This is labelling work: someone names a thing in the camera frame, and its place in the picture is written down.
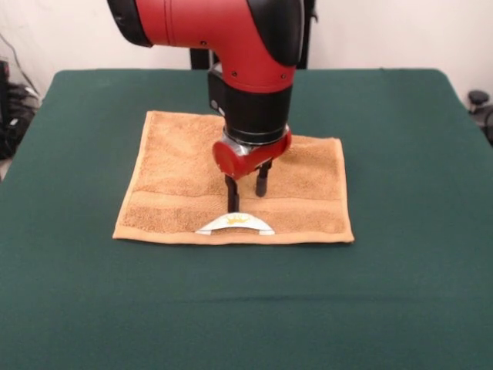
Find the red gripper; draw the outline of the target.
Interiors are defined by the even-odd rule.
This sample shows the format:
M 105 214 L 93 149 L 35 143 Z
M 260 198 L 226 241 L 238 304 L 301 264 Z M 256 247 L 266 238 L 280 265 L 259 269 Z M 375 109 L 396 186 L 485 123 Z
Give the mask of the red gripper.
M 220 140 L 213 144 L 213 158 L 220 171 L 224 173 L 227 187 L 227 212 L 238 213 L 240 195 L 236 180 L 255 170 L 259 170 L 256 182 L 256 195 L 264 197 L 267 193 L 268 174 L 272 162 L 282 156 L 292 141 L 290 129 L 285 129 L 280 140 L 267 145 L 238 143 L 223 133 Z

